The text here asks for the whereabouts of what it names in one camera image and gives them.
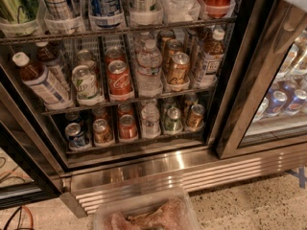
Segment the front white green soda can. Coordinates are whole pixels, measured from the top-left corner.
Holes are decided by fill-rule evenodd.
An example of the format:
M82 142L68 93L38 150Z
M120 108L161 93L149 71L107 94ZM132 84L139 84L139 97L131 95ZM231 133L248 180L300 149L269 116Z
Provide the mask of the front white green soda can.
M80 105L92 106L105 100L97 76L87 65L79 65L73 69L72 82Z

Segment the front iced tea bottle left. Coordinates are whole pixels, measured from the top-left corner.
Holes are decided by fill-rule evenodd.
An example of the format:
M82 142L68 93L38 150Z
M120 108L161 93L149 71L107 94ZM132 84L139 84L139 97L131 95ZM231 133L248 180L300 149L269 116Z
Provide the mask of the front iced tea bottle left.
M20 69L20 78L50 110L67 108L71 104L69 92L55 75L41 62L31 61L23 52L12 57Z

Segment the clear water bottle top shelf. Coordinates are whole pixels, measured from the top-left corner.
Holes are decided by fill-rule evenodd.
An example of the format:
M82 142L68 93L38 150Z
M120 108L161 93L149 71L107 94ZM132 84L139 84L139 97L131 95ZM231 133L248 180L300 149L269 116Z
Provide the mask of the clear water bottle top shelf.
M199 17L201 5L197 0L159 0L164 10L163 22L196 21Z

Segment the front gold soda can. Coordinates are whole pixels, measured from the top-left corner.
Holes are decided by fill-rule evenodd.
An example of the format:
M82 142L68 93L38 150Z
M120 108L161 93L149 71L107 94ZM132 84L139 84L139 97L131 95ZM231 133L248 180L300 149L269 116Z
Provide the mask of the front gold soda can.
M187 88L190 58L182 52L175 53L169 63L166 74L166 87L170 92L178 92Z

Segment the water bottle bottom shelf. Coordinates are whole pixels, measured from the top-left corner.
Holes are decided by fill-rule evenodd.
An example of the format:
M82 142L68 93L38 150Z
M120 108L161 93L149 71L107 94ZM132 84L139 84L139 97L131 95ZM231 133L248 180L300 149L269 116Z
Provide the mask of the water bottle bottom shelf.
M148 103L141 111L142 135L152 139L160 134L159 110L153 103Z

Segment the left open fridge door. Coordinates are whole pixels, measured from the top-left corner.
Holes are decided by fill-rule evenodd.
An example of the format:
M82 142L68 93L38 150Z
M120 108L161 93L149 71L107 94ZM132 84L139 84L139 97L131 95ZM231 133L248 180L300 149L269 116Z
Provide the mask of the left open fridge door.
M33 125L0 84L0 148L8 156L1 168L0 209L61 195L59 173Z

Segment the rear red coca-cola can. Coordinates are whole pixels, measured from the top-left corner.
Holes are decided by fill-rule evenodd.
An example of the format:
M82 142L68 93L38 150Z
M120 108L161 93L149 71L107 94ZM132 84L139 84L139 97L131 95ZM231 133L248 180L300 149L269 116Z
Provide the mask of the rear red coca-cola can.
M106 65L110 65L115 60L126 61L126 53L120 47L110 47L105 52Z

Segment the stainless fridge vent grille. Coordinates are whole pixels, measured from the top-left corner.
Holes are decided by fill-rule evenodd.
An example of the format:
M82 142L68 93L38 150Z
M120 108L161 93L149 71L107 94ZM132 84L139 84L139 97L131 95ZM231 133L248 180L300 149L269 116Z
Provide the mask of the stainless fridge vent grille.
M307 163L307 144L296 142L220 159L209 149L176 151L73 172L63 178L63 203L78 218L110 202L181 186L187 192L282 173Z

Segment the gold can bottom shelf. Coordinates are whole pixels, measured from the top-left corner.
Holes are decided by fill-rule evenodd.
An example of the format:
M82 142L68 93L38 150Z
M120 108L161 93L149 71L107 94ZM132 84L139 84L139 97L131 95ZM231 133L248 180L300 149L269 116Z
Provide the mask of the gold can bottom shelf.
M201 104L193 104L186 118L186 126L191 130L200 128L203 124L205 108Z

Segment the iced tea bottle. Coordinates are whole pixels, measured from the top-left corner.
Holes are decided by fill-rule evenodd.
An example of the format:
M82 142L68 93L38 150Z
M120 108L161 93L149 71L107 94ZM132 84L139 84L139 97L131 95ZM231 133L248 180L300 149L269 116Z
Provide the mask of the iced tea bottle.
M216 28L211 36L204 41L196 68L194 70L194 79L199 84L213 82L224 57L224 30Z
M62 86L69 91L70 84L68 70L60 51L48 41L37 42L36 58L47 66L47 68L59 80Z
M20 78L50 110L67 108L71 104L69 92L55 75L41 62L31 61L23 52L12 57L20 69Z

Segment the front water bottle middle shelf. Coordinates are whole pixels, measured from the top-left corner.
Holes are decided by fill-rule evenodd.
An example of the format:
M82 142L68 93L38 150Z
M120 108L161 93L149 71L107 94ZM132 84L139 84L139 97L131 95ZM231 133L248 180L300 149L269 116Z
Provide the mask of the front water bottle middle shelf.
M147 39L136 55L138 92L142 97L152 97L162 92L162 55L154 39Z

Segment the front red coca-cola can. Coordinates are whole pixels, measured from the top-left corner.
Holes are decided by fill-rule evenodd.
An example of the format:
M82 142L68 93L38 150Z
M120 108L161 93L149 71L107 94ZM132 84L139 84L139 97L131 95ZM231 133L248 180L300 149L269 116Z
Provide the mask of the front red coca-cola can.
M125 101L134 97L130 69L124 61L112 61L106 73L109 96L112 101Z

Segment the striped can top shelf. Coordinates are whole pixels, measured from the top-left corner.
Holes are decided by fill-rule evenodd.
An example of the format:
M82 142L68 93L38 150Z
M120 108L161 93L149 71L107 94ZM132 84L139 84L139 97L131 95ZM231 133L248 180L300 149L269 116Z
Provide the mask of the striped can top shelf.
M44 0L56 20L76 18L81 14L81 0Z

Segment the right glass fridge door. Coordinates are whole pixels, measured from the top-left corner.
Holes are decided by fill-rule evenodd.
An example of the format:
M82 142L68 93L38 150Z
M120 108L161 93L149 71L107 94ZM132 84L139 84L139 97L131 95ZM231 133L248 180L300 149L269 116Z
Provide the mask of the right glass fridge door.
M264 23L259 34L249 34L256 46L249 50L247 72L217 152L222 158L272 150L296 142L307 144L306 101L289 115L266 115L270 95L282 91L287 100L307 80L307 12L284 0L259 0L255 14Z

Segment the green can top shelf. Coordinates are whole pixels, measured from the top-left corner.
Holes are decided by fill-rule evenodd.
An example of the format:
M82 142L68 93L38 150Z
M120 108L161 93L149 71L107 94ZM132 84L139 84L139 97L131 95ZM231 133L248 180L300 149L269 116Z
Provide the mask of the green can top shelf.
M0 17L11 24L22 24L36 19L38 0L0 0Z

